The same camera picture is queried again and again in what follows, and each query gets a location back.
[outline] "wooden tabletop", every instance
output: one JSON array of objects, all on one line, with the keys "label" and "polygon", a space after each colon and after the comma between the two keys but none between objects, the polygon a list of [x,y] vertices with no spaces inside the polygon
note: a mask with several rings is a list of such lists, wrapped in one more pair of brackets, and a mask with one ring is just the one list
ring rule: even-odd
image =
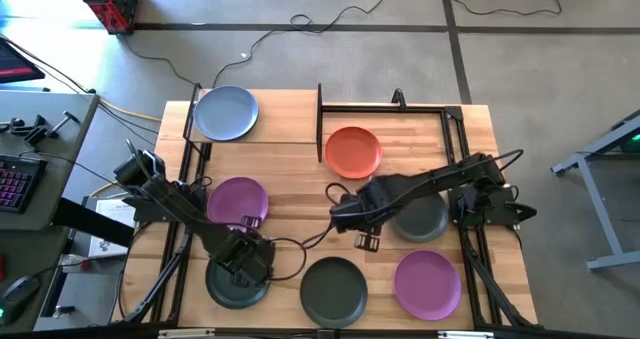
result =
[{"label": "wooden tabletop", "polygon": [[[324,189],[331,182],[341,182],[350,190],[364,180],[344,180],[326,163],[318,163],[315,146],[315,90],[252,90],[260,102],[260,119],[251,133],[239,141],[212,146],[211,160],[205,175],[213,178],[209,192],[222,181],[247,176],[260,182],[269,193],[269,214],[260,232],[271,237],[304,240],[323,231],[329,221],[331,203]],[[168,102],[156,154],[164,159],[167,177],[176,179],[185,141],[182,139],[188,102]],[[465,128],[471,153],[496,155],[498,147],[493,133],[489,109],[484,105],[464,105]],[[416,174],[446,165],[440,119],[433,114],[333,114],[325,113],[324,141],[344,126],[360,126],[375,134],[383,147],[382,164],[375,174]],[[195,132],[192,138],[206,138]],[[194,178],[192,160],[190,180]],[[154,224],[136,241],[127,263],[122,301],[131,311],[154,283],[167,232],[166,224]],[[521,314],[535,322],[529,284],[516,237],[505,228],[487,227],[487,241],[494,277]],[[309,251],[306,268],[328,257],[344,257],[356,264],[367,279],[369,298],[364,314],[350,329],[471,329],[473,326],[465,282],[462,253],[457,230],[450,225],[438,239],[429,243],[412,243],[399,237],[391,226],[385,226],[380,237],[380,250],[370,253],[353,247],[356,233],[330,233]],[[457,268],[462,282],[462,297],[449,317],[434,322],[411,316],[393,294],[396,264],[406,253],[430,249],[447,257]],[[274,269],[276,276],[294,272],[302,254],[293,244],[278,242]],[[243,310],[218,306],[208,295],[204,284],[207,253],[195,237],[186,277],[181,327],[244,328],[315,328],[304,313],[299,299],[303,271],[295,278],[273,282],[265,298]],[[482,311],[489,320],[487,293],[476,275]],[[165,310],[172,298],[174,279],[165,296]]]}]

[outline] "dark gray plate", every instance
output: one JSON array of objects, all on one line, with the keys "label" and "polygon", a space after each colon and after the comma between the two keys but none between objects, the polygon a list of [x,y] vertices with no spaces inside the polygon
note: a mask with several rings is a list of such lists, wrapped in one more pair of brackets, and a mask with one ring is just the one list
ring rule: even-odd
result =
[{"label": "dark gray plate", "polygon": [[391,219],[391,226],[403,238],[418,243],[437,239],[447,229],[449,211],[440,194],[411,202]]},{"label": "dark gray plate", "polygon": [[315,262],[300,284],[302,307],[316,324],[339,329],[353,324],[367,306],[367,281],[352,262],[328,257]]},{"label": "dark gray plate", "polygon": [[238,286],[231,283],[231,274],[214,261],[209,260],[205,276],[207,291],[211,298],[227,309],[248,308],[267,294],[269,284],[262,286]]}]

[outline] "rgb keyboard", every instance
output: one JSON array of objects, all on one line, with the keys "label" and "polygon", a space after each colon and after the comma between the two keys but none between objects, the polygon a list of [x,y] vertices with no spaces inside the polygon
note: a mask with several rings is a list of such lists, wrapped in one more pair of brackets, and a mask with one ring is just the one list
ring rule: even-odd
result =
[{"label": "rgb keyboard", "polygon": [[0,212],[24,213],[47,162],[0,155]]}]

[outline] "gray desk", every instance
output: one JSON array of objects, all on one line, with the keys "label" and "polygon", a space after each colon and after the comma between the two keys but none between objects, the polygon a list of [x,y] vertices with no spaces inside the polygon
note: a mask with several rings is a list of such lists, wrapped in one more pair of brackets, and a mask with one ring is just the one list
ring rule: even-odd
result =
[{"label": "gray desk", "polygon": [[[54,94],[22,91],[0,91],[0,121],[12,117],[21,118],[31,125],[40,114],[47,124],[55,126],[67,110],[80,120],[80,124],[69,121],[58,134],[58,139],[45,139],[38,149],[53,155],[75,160],[89,129],[99,103],[97,95]],[[0,154],[18,155],[29,150],[21,137],[0,134]],[[0,212],[1,230],[40,230],[51,221],[53,213],[67,184],[73,164],[56,158],[42,157],[49,162],[42,180],[31,198],[31,204],[24,214]]]},{"label": "gray desk", "polygon": [[[67,123],[60,130],[59,139],[45,139],[38,148],[75,160],[98,102],[99,98],[94,95],[0,91],[0,121],[19,117],[30,124],[35,115],[40,114],[50,125],[55,125],[62,120],[62,112],[69,111],[78,117],[80,125]],[[0,134],[0,153],[16,155],[25,150],[28,149],[21,138],[8,133]],[[49,164],[27,211],[22,215],[0,212],[0,255],[4,255],[6,261],[5,279],[0,283],[0,293],[18,277],[56,265],[67,242],[68,229],[51,227],[48,223],[73,166],[62,160],[45,159]],[[52,275],[53,271],[41,275],[41,287],[35,299],[15,323],[0,327],[0,333],[33,329]]]}]

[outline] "gray floor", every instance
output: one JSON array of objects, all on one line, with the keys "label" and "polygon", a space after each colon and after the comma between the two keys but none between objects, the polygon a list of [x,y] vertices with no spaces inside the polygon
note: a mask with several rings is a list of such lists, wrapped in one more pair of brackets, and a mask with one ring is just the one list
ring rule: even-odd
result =
[{"label": "gray floor", "polygon": [[[326,23],[343,7],[365,7],[377,0],[145,0],[138,21],[145,23],[288,23],[304,12]],[[553,8],[550,0],[465,0],[478,10],[510,7]],[[638,0],[561,0],[559,17],[538,15],[473,16],[454,5],[461,26],[634,27]],[[2,0],[2,32],[41,55],[85,86],[130,110],[162,115],[167,100],[188,100],[191,87],[164,63],[133,56],[116,37],[101,30],[63,29],[93,16],[79,0],[66,5],[28,5]],[[48,18],[48,22],[34,18]],[[442,0],[386,0],[371,16],[349,13],[341,23],[445,25]],[[262,32],[138,31],[129,38],[146,55],[165,56],[184,76],[210,86],[226,63],[242,58]],[[609,254],[595,211],[579,175],[555,178],[549,167],[601,136],[610,125],[640,106],[640,35],[480,35],[460,34],[466,76],[474,104],[490,106],[499,146],[523,148],[525,155],[508,170],[522,192],[521,201],[538,208],[522,226],[524,257],[540,322],[548,328],[640,336],[640,264],[589,273],[584,260]],[[460,103],[447,33],[328,32],[286,33],[259,45],[254,60],[231,69],[220,84],[250,88],[312,88],[321,82],[325,97],[336,101],[385,102],[401,87],[410,102]],[[51,80],[43,84],[68,91]],[[155,127],[153,123],[143,123]],[[102,174],[127,156],[130,134],[98,114],[80,161]],[[148,147],[132,138],[140,147]],[[89,153],[99,153],[98,157]],[[598,168],[611,182],[619,173]],[[102,185],[75,170],[66,195],[78,200]],[[616,193],[604,185],[603,195]],[[640,249],[637,212],[610,200],[625,249]],[[87,304],[89,323],[107,320],[113,278],[96,279],[95,301]],[[72,300],[69,293],[64,300]],[[40,328],[56,327],[40,323]]]}]

